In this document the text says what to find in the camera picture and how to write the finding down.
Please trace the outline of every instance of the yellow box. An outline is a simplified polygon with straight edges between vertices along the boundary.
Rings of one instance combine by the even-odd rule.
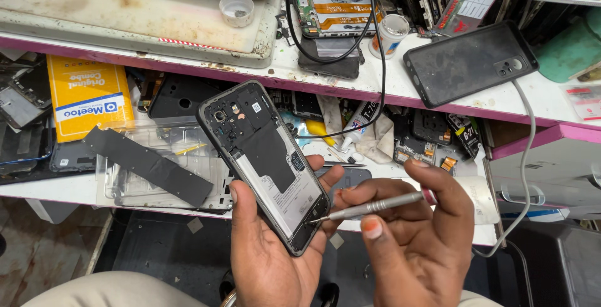
[[[59,143],[85,137],[97,124],[133,120],[121,65],[47,55]]]

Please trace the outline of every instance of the screwdriver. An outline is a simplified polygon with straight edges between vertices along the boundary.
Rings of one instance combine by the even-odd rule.
[[[364,203],[363,205],[345,208],[344,210],[330,213],[325,217],[321,217],[321,219],[312,220],[308,223],[318,223],[328,220],[354,218],[362,216],[364,214],[383,211],[387,208],[407,205],[408,203],[418,202],[420,200],[425,200],[430,205],[436,205],[438,203],[438,198],[436,197],[436,194],[429,188],[422,187],[420,192],[407,193],[406,195],[396,196],[392,198],[382,199],[379,201]]]

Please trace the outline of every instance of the plastic cap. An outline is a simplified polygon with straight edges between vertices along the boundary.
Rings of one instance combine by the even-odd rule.
[[[351,137],[346,137],[344,138],[344,143],[342,143],[342,146],[340,147],[341,150],[345,150],[347,147],[349,147],[350,143],[353,142],[353,139]]]

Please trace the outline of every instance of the broken phone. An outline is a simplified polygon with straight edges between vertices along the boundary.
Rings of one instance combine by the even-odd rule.
[[[290,136],[265,88],[250,80],[198,107],[198,123],[234,173],[253,189],[265,222],[300,257],[326,216],[327,192]]]

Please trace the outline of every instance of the glue tube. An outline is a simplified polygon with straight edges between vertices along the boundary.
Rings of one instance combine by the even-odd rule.
[[[370,120],[376,115],[376,113],[378,113],[379,109],[380,109],[379,103],[362,101],[359,104],[357,111],[355,111],[355,114],[349,120],[349,123],[346,125],[346,127],[344,128],[343,131],[351,130],[352,128],[359,127],[359,126],[369,123]],[[349,147],[350,143],[359,142],[361,140],[361,136],[365,132],[365,129],[367,129],[367,127],[360,128],[358,130],[351,131],[349,133],[345,133],[344,134],[344,142],[342,143],[340,150],[341,151],[346,150]]]

